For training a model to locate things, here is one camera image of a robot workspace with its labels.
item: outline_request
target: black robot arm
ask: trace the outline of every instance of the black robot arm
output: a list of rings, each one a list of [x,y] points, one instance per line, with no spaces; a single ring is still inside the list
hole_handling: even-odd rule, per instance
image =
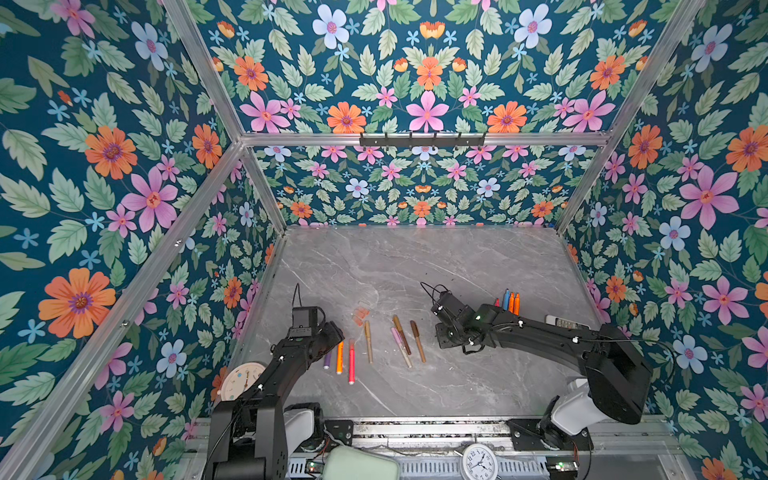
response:
[[[283,401],[312,365],[343,339],[316,306],[293,309],[293,327],[272,362],[240,397],[220,402],[210,419],[204,480],[283,480],[288,466]]]

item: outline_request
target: light blue flower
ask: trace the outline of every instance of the light blue flower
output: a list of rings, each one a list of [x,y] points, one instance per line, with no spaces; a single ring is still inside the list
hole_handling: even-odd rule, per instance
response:
[[[93,101],[86,96],[88,95],[88,91],[86,90],[78,90],[77,88],[72,88],[72,93],[74,93],[74,98],[72,98],[72,101],[76,104],[83,104],[83,107],[86,107],[87,104]]]
[[[243,30],[243,27],[237,27],[237,36],[240,37],[240,40],[246,41],[249,38],[249,33],[249,31]]]
[[[27,343],[34,343],[37,337],[45,335],[45,332],[43,331],[45,322],[35,324],[33,319],[29,319],[27,325],[29,326],[28,329],[23,329],[18,333],[19,336],[27,337]]]
[[[24,250],[27,250],[30,245],[33,247],[36,247],[38,243],[35,241],[35,238],[40,237],[39,233],[31,233],[28,228],[25,228],[23,230],[23,235],[20,233],[17,233],[13,236],[13,240],[19,240],[22,242],[22,248]]]
[[[49,100],[48,104],[51,105],[51,108],[48,109],[48,113],[56,115],[57,121],[61,121],[62,118],[69,118],[69,114],[66,112],[67,105],[62,104],[61,107],[59,107],[53,100]]]
[[[85,224],[86,225],[91,225],[91,231],[92,232],[95,232],[96,230],[98,230],[100,228],[104,228],[104,224],[102,222],[104,222],[104,217],[100,216],[96,212],[94,212],[91,215],[91,218],[86,218],[85,219]]]
[[[445,32],[445,38],[442,39],[443,43],[447,43],[450,47],[453,45],[453,42],[456,41],[456,30],[454,31],[446,31]]]
[[[101,260],[96,258],[98,250],[94,250],[90,253],[87,250],[80,250],[80,253],[85,257],[85,260],[80,260],[80,263],[78,263],[79,266],[86,266],[89,270],[93,270],[95,263],[101,263]]]
[[[421,41],[419,40],[419,33],[417,31],[409,31],[408,38],[406,38],[406,41],[409,41],[411,43],[411,46],[416,45]]]

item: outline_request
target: pink flower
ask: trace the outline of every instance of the pink flower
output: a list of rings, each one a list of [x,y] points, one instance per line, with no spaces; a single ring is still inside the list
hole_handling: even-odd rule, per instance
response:
[[[170,178],[170,181],[174,183],[176,182],[176,176],[181,172],[181,170],[176,168],[176,159],[171,157],[169,160],[165,155],[160,157],[160,163],[154,167],[163,174],[163,180],[168,180]]]
[[[738,286],[731,291],[729,291],[729,288],[730,283],[724,276],[720,277],[717,281],[717,290],[711,285],[704,285],[701,287],[704,295],[714,299],[704,302],[704,309],[707,312],[719,310],[717,318],[720,319],[723,325],[728,325],[730,323],[731,313],[739,318],[747,318],[750,316],[750,314],[746,312],[744,305],[737,303],[746,298],[746,288]]]
[[[526,150],[528,145],[505,145],[504,148],[507,150],[502,157],[510,157],[509,160],[511,160],[512,163],[518,161],[519,157],[528,156],[528,150]]]
[[[253,106],[243,104],[240,106],[240,110],[249,117],[255,117],[250,121],[250,128],[253,131],[262,131],[266,127],[266,131],[271,134],[279,132],[278,127],[289,127],[290,122],[285,117],[280,117],[280,102],[278,100],[270,100],[269,103],[264,106],[264,99],[261,95],[255,91],[250,92],[250,101]]]
[[[759,341],[751,336],[745,336],[741,339],[741,342],[746,348],[757,352],[750,355],[746,363],[753,368],[760,369],[768,362],[768,329],[761,326],[757,330],[757,337],[760,338]]]
[[[170,285],[170,295],[165,299],[167,302],[173,302],[174,303],[174,310],[179,308],[179,303],[182,305],[187,304],[187,298],[185,295],[187,295],[190,292],[190,289],[186,288],[184,286],[184,282],[179,282],[178,284],[171,284]]]
[[[320,180],[325,178],[326,175],[328,174],[328,170],[326,170],[326,165],[325,164],[321,165],[317,162],[315,162],[315,164],[312,167],[310,167],[310,170],[312,171],[312,176],[318,177]]]
[[[112,397],[112,405],[105,405],[99,409],[99,413],[104,417],[101,423],[101,433],[113,427],[114,431],[119,432],[123,428],[123,418],[134,416],[134,407],[129,406],[134,401],[134,394],[129,393],[123,398],[123,392],[116,392]]]
[[[467,173],[464,171],[466,169],[466,165],[459,165],[458,162],[456,162],[453,164],[453,167],[448,169],[448,178],[458,180],[460,177],[466,177]]]
[[[664,287],[664,291],[670,294],[669,303],[677,302],[677,307],[681,309],[685,307],[686,300],[690,302],[693,299],[686,290],[688,290],[688,282],[680,283],[674,278],[672,279],[672,286]]]
[[[96,390],[101,390],[105,385],[107,385],[110,370],[115,375],[123,375],[125,373],[125,362],[119,359],[126,356],[128,352],[131,351],[132,347],[133,344],[131,342],[125,342],[121,343],[118,349],[114,351],[112,354],[112,359],[109,361],[107,366],[105,366],[104,369],[99,372],[98,377],[96,377],[96,383],[94,384]]]
[[[679,174],[683,175],[683,182],[688,181],[688,177],[696,180],[699,177],[699,170],[704,166],[699,162],[699,155],[696,154],[691,158],[683,157],[683,166],[677,169]]]
[[[741,401],[741,406],[747,410],[754,410],[755,419],[758,422],[765,422],[766,413],[768,413],[768,400],[765,398],[765,391],[763,387],[758,384],[754,387],[754,393],[746,386],[741,387],[741,394],[746,396]]]
[[[88,10],[80,9],[80,0],[58,0],[51,5],[51,11],[67,21],[70,33],[80,35],[80,30],[94,38],[94,31],[89,23],[96,22],[96,17]]]
[[[387,90],[386,87],[382,87],[382,90],[376,94],[376,98],[379,99],[380,107],[382,105],[386,105],[387,107],[392,107],[392,102],[397,101],[394,88],[390,88],[389,90]]]
[[[331,157],[331,161],[333,163],[336,163],[339,161],[339,158],[346,158],[346,152],[344,151],[344,146],[337,145],[332,147],[323,147],[325,150],[320,154],[323,156],[323,158]]]
[[[123,198],[122,204],[129,210],[141,212],[139,227],[142,232],[148,232],[154,227],[154,219],[163,228],[168,228],[176,220],[176,209],[170,204],[176,198],[179,190],[173,185],[163,187],[163,176],[156,169],[149,170],[149,184],[141,175],[132,174],[131,183],[141,195],[128,194]]]
[[[288,114],[289,120],[293,120],[294,118],[301,118],[301,113],[299,113],[299,110],[301,110],[301,105],[294,104],[292,98],[289,98],[288,101],[280,101],[280,113]]]
[[[601,298],[599,289],[592,290],[592,299],[594,300],[594,306],[598,309],[598,312],[600,313],[600,318],[603,321],[603,323],[610,323],[611,315],[609,315],[608,312],[605,311],[605,309],[611,306],[611,299],[608,297]]]
[[[211,218],[214,219],[214,232],[216,232],[219,237],[221,237],[222,234],[227,231],[227,219],[221,216],[221,212],[219,212],[219,214],[215,217]]]
[[[603,105],[603,101],[605,101],[605,90],[601,90],[595,95],[590,103],[587,103],[583,98],[579,98],[574,106],[577,113],[566,118],[563,125],[566,127],[576,125],[574,131],[578,132],[586,130],[587,127],[592,131],[600,130],[600,127],[603,126],[603,121],[600,117],[611,113],[616,108],[614,104]]]
[[[386,165],[382,167],[382,178],[386,178],[387,180],[391,180],[393,178],[400,178],[400,174],[397,173],[401,171],[402,168],[397,168],[395,166],[395,161],[389,162],[389,166]]]
[[[406,107],[406,110],[416,117],[411,120],[408,129],[416,131],[424,127],[424,133],[427,133],[429,127],[432,127],[433,130],[442,130],[442,120],[438,117],[445,115],[448,111],[448,105],[435,105],[435,94],[431,90],[427,90],[422,94],[421,107],[417,104],[410,104]]]
[[[109,231],[114,232],[119,230],[120,236],[125,238],[128,236],[129,230],[136,230],[136,224],[131,222],[131,220],[136,217],[136,213],[125,211],[123,204],[118,204],[118,207],[115,210],[116,212],[107,212],[107,217],[109,217],[109,220],[112,220],[108,227]]]
[[[605,162],[605,180],[611,179],[611,183],[615,184],[619,175],[626,171],[622,163],[624,163],[624,154],[612,153],[611,159]]]
[[[492,151],[496,150],[495,145],[483,145],[482,147],[472,147],[467,152],[467,158],[473,158],[475,165],[483,160],[491,160]]]
[[[538,170],[536,160],[531,160],[530,162],[521,165],[520,174],[523,176],[523,178],[526,178],[529,175],[533,177],[536,175],[536,170]]]
[[[635,233],[639,226],[637,225],[637,219],[639,217],[637,215],[632,214],[632,212],[627,214],[627,217],[622,219],[622,223],[624,226],[621,228],[622,231],[629,233],[630,235]]]
[[[553,117],[565,118],[565,115],[572,114],[574,112],[574,104],[576,100],[568,100],[568,97],[563,98],[563,101],[554,106]]]
[[[478,93],[477,87],[472,88],[465,88],[462,90],[462,96],[458,98],[458,101],[464,102],[464,108],[467,108],[469,105],[477,105],[478,104],[478,98],[480,98],[480,94]]]
[[[715,209],[717,208],[724,214],[730,214],[739,210],[739,204],[736,199],[729,195],[720,195],[728,191],[735,183],[739,174],[729,172],[721,175],[712,185],[714,172],[711,168],[704,166],[699,171],[699,186],[686,184],[680,187],[680,195],[686,200],[694,200],[685,207],[680,216],[684,219],[694,218],[701,210],[699,222],[701,226],[709,230],[715,224]]]
[[[379,147],[360,147],[355,146],[355,150],[358,152],[362,152],[360,155],[357,156],[357,161],[364,162],[368,161],[369,164],[373,165],[376,163],[377,158],[381,158],[384,156],[384,152],[379,150]]]
[[[144,321],[144,313],[149,313],[150,315],[157,313],[157,305],[155,305],[150,300],[154,300],[157,298],[157,294],[160,292],[160,289],[155,288],[152,292],[152,295],[147,299],[147,302],[144,304],[144,308],[141,309],[138,315],[136,315],[136,318],[134,319],[134,323],[136,325],[141,325],[141,323]]]
[[[624,186],[621,188],[623,192],[627,193],[627,195],[624,197],[624,202],[626,204],[634,202],[634,204],[637,205],[640,203],[640,195],[645,194],[645,192],[648,191],[648,187],[642,185],[644,181],[645,174],[640,174],[636,177],[634,174],[629,174],[629,182],[624,184]]]

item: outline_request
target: floral wallpaper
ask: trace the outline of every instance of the floral wallpaper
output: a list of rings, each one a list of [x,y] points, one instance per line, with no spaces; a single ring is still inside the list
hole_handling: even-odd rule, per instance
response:
[[[190,9],[251,131],[514,133],[607,130],[676,4],[222,0]],[[656,114],[657,103],[649,96],[643,112]]]
[[[707,480],[768,472],[765,2],[708,2],[568,231],[605,322],[654,367]]]

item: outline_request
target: small blue flower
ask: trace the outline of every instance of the small blue flower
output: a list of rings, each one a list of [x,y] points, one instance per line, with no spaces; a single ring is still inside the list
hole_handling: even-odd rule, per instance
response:
[[[442,39],[442,42],[447,43],[448,46],[450,47],[451,45],[453,45],[454,41],[456,41],[456,30],[447,31],[445,33],[445,38]]]
[[[139,360],[139,356],[136,355],[136,357],[133,360],[128,362],[128,366],[131,367],[128,370],[128,375],[131,375],[131,374],[134,374],[134,373],[138,372],[139,371],[139,366],[141,366],[142,363],[144,363],[144,362]]]
[[[91,216],[91,218],[86,218],[85,223],[87,225],[91,225],[91,231],[95,232],[96,230],[100,228],[104,228],[104,217],[100,216],[96,212],[94,212]]]
[[[25,228],[23,230],[23,235],[20,233],[17,233],[13,236],[13,240],[19,240],[22,242],[22,248],[24,250],[27,250],[27,248],[32,245],[33,247],[36,247],[38,243],[35,241],[35,238],[40,237],[39,233],[30,233],[28,228]]]
[[[51,105],[51,108],[48,109],[48,113],[56,115],[57,121],[61,121],[62,118],[69,118],[69,114],[66,113],[67,105],[62,104],[61,107],[59,107],[53,100],[49,100],[48,104]]]
[[[406,38],[406,41],[409,41],[411,43],[411,46],[416,45],[421,41],[419,40],[419,33],[417,31],[409,31],[408,38]]]
[[[29,326],[28,329],[23,329],[21,332],[18,333],[19,336],[25,336],[27,337],[27,343],[34,343],[35,338],[38,336],[45,335],[45,332],[43,332],[43,327],[45,326],[45,322],[40,322],[35,324],[35,321],[33,319],[29,319],[27,322],[27,325]]]
[[[88,95],[88,91],[86,90],[78,90],[77,88],[72,88],[72,92],[74,93],[74,98],[72,98],[72,101],[76,104],[83,104],[83,107],[85,107],[87,104],[93,101],[86,96]]]
[[[221,45],[221,42],[224,41],[224,39],[221,38],[221,32],[219,32],[218,30],[216,31],[209,30],[208,34],[210,35],[210,40],[215,41],[216,45]]]
[[[94,263],[101,263],[101,260],[96,258],[98,250],[94,250],[90,253],[87,250],[80,250],[80,253],[83,254],[85,260],[80,260],[80,263],[78,263],[79,266],[86,266],[89,270],[93,270]]]
[[[349,33],[355,34],[358,31],[360,31],[360,23],[355,22],[354,20],[350,20],[349,23],[344,28],[349,30]]]
[[[128,23],[128,20],[125,18],[125,12],[120,10],[118,7],[114,8],[114,13],[112,15],[114,15],[114,17],[118,20],[118,23]]]
[[[123,468],[127,468],[128,471],[132,471],[138,462],[139,452],[130,452],[128,453],[128,461],[125,462]]]
[[[249,38],[249,33],[249,31],[243,30],[243,27],[237,27],[237,36],[240,37],[240,40],[246,41]]]

